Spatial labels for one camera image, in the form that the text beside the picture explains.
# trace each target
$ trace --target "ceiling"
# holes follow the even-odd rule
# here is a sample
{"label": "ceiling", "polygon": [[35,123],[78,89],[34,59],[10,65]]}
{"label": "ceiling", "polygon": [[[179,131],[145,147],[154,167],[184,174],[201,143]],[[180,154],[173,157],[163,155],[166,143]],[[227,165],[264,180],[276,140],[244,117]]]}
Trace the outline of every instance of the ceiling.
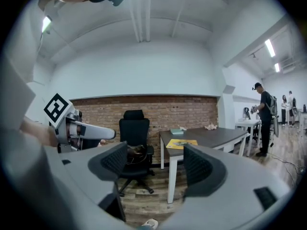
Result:
{"label": "ceiling", "polygon": [[[145,15],[148,1],[124,0],[118,7],[107,1],[52,4],[46,9],[52,23],[43,35],[39,54],[58,64],[88,47],[114,38],[126,37],[135,43],[131,9],[137,27],[136,34],[139,40],[142,37],[146,42]],[[219,14],[225,14],[227,10],[233,12],[242,9],[239,6],[234,9],[232,4],[235,2],[231,0],[151,0],[150,40],[174,34],[174,37],[206,43],[217,27]],[[173,33],[180,10],[182,11]]]}
{"label": "ceiling", "polygon": [[[287,74],[294,70],[307,67],[306,49],[303,39],[293,23],[289,23],[270,36],[275,57],[270,53],[263,42],[251,51],[242,63],[260,78],[271,75]],[[279,63],[280,72],[275,71],[275,63]]]}

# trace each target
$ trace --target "ceiling light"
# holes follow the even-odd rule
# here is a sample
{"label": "ceiling light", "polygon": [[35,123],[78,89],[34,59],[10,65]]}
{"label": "ceiling light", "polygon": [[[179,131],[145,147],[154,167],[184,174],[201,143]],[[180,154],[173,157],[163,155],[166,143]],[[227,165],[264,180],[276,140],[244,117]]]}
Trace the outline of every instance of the ceiling light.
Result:
{"label": "ceiling light", "polygon": [[273,46],[271,44],[271,41],[269,39],[267,41],[265,41],[265,45],[267,46],[271,57],[274,57],[275,56],[275,52],[274,52]]}
{"label": "ceiling light", "polygon": [[50,23],[51,23],[51,20],[48,17],[45,17],[43,20],[42,32],[46,30],[46,28],[49,26]]}
{"label": "ceiling light", "polygon": [[279,64],[278,63],[275,64],[275,70],[276,70],[276,72],[279,72]]}

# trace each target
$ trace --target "black shoe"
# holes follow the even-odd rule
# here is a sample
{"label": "black shoe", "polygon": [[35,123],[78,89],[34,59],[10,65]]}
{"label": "black shoe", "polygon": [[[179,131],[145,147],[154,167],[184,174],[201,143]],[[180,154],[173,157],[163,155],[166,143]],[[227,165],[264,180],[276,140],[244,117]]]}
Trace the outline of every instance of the black shoe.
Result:
{"label": "black shoe", "polygon": [[266,156],[267,156],[267,153],[261,151],[261,152],[256,153],[256,156],[257,156],[257,157],[266,157]]}

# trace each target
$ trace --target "gray table top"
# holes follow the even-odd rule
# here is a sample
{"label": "gray table top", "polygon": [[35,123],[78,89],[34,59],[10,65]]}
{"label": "gray table top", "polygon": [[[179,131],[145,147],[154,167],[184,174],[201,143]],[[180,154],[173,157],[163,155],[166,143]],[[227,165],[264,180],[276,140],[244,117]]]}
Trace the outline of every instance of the gray table top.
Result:
{"label": "gray table top", "polygon": [[[187,139],[197,140],[199,146],[216,148],[246,133],[247,131],[241,129],[217,128],[214,130],[207,130],[205,128],[192,128],[183,131],[183,135],[173,135],[169,130],[160,131],[160,136],[165,146],[171,139]],[[183,155],[183,150],[181,149],[167,148],[166,150],[170,157]]]}

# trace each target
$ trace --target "yellow book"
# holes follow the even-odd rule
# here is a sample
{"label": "yellow book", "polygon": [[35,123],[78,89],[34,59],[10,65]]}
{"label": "yellow book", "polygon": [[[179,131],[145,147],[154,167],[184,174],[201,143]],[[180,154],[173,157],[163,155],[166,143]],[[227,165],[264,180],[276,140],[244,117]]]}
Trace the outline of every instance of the yellow book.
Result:
{"label": "yellow book", "polygon": [[185,144],[192,144],[192,145],[198,145],[197,140],[180,140],[180,139],[171,139],[166,146],[166,148],[171,149],[181,149],[183,150],[183,145]]}

